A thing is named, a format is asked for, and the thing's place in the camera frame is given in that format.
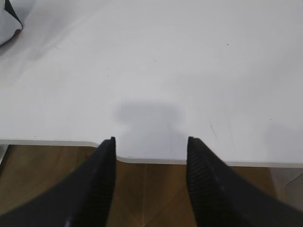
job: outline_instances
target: scratch mark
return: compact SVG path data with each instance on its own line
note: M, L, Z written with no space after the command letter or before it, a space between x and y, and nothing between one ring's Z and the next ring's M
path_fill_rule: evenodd
M214 132L213 125L212 125L210 122L209 122L209 124L210 124L210 127L211 127L212 130L213 130L213 133L214 133L214 136L216 137L217 142L219 142L218 137L217 137L216 133Z
M61 52L61 50L57 47L57 46L54 46L54 48L56 48L58 51L60 51Z

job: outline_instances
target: floor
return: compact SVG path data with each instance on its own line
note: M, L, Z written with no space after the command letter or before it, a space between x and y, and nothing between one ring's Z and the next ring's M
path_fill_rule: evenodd
M0 166L0 214L51 188L87 159L94 148L10 146ZM235 167L276 196L268 168ZM108 227L196 226L185 182L186 166L117 162Z

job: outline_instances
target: black object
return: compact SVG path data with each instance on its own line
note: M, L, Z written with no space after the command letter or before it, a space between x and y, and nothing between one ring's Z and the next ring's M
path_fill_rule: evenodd
M13 7L11 6L11 3L9 0L5 0L5 11L7 11L10 15L12 15L17 21L19 21L19 23L21 24L21 26L23 27L21 21L19 20L17 14L15 13Z
M116 180L115 138L53 189L0 217L0 227L104 227Z
M252 186L192 137L187 188L198 227L303 227L303 213Z

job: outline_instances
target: white cloth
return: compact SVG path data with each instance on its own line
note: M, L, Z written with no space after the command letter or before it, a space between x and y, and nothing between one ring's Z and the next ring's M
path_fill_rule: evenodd
M0 0L0 45L13 37L18 29L21 30L22 25L5 10L5 0Z

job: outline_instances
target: white tabletop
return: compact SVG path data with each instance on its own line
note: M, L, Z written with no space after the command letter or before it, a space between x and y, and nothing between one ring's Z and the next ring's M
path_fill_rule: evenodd
M303 166L302 0L13 0L0 144L97 146L185 163Z

